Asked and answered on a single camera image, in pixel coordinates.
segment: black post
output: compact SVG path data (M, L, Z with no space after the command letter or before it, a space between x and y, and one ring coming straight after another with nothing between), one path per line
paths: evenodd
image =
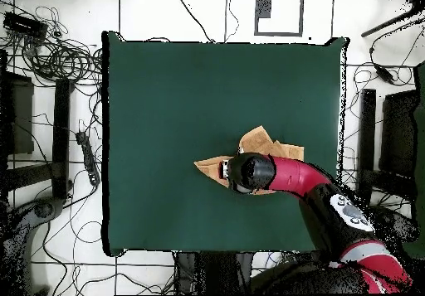
M51 180L53 197L66 199L68 194L68 158L70 140L70 95L73 85L69 79L56 80L55 117L53 127L52 161L59 165Z
M359 124L359 177L358 194L370 203L372 185L367 177L367 171L374 170L374 145L375 145L375 112L376 90L365 89L360 92L360 124Z

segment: folded cloth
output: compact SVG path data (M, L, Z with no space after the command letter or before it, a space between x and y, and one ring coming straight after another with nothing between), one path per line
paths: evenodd
M304 161L303 147L280 143L277 140L273 142L267 131L262 126L259 126L243 135L239 142L238 150L240 153L270 154L275 157L292 158ZM227 179L220 179L219 169L220 162L230 158L232 158L232 156L219 156L209 158L204 161L196 161L194 164L207 177L210 177L225 187L229 187ZM253 195L271 194L273 192L274 191L272 190L259 190L253 192Z

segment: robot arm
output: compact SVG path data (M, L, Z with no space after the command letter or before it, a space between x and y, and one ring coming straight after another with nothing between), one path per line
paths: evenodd
M289 158L241 153L229 160L223 176L237 192L269 189L298 197L316 249L328 253L337 268L358 265L369 292L395 292L392 281L411 284L364 213L318 168Z

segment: green table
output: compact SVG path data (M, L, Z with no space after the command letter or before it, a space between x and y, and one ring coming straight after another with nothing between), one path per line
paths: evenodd
M193 162L234 154L241 136L263 125L273 139L304 146L306 161L335 175L341 50L348 42L125 42L113 32L103 40L107 247L314 248L294 197L237 195Z
M418 189L418 197L412 205L412 216L418 221L421 233L417 241L404 244L404 249L412 257L425 258L425 63L417 66L413 73L421 99L413 114L418 130L415 167L415 183Z

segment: power strip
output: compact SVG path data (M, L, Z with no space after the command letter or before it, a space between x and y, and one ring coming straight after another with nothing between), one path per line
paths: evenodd
M93 187L97 187L100 184L100 175L97 171L95 157L88 136L84 132L76 133L76 143L81 145L83 149L84 167L89 173L90 184Z

